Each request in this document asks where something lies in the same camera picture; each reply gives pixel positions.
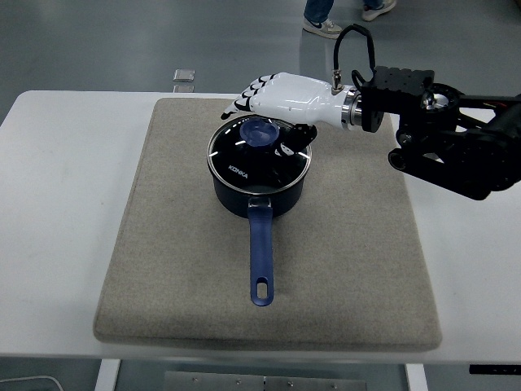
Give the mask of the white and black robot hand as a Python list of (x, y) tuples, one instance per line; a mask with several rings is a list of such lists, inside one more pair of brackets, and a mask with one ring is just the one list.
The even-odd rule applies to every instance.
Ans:
[(221, 114), (221, 119), (240, 112), (282, 120), (293, 125), (327, 123), (340, 130), (355, 126), (353, 104), (360, 93), (353, 86), (334, 86), (326, 81), (280, 72), (253, 80)]

